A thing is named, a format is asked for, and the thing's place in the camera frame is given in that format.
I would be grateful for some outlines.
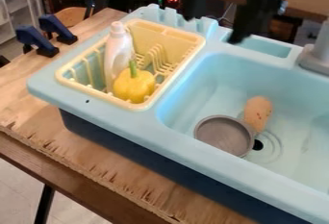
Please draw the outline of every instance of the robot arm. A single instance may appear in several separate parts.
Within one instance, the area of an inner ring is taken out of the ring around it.
[[[191,20],[202,15],[206,0],[182,0],[183,17]],[[236,14],[233,33],[228,39],[232,44],[240,43],[251,34],[259,34],[268,28],[268,23],[276,13],[282,10],[284,0],[246,0]]]

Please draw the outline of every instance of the yellow dish rack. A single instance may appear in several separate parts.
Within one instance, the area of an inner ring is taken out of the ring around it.
[[[133,38],[138,68],[150,71],[157,82],[155,91],[146,96],[144,102],[133,104],[116,98],[111,92],[106,93],[103,69],[107,37],[58,69],[57,81],[121,108],[143,111],[152,106],[205,44],[200,35],[146,20],[132,19],[125,26]]]

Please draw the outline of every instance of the black clamp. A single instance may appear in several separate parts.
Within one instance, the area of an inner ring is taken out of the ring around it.
[[[57,33],[57,41],[72,44],[78,40],[54,14],[44,14],[38,19],[40,29],[49,33]]]
[[[32,50],[31,45],[38,47],[37,54],[52,58],[60,52],[59,48],[52,45],[34,26],[19,26],[16,28],[16,38],[24,44],[24,53]]]

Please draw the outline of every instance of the dish soap bottle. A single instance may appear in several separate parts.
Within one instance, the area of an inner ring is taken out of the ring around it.
[[[111,24],[110,34],[106,41],[104,74],[106,90],[111,92],[114,80],[129,66],[129,60],[135,57],[133,39],[120,21]]]

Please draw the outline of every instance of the toy pepper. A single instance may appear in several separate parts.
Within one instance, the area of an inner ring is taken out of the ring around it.
[[[114,81],[114,96],[140,104],[145,96],[153,93],[155,83],[153,74],[137,69],[136,62],[129,61],[129,68],[124,69]]]

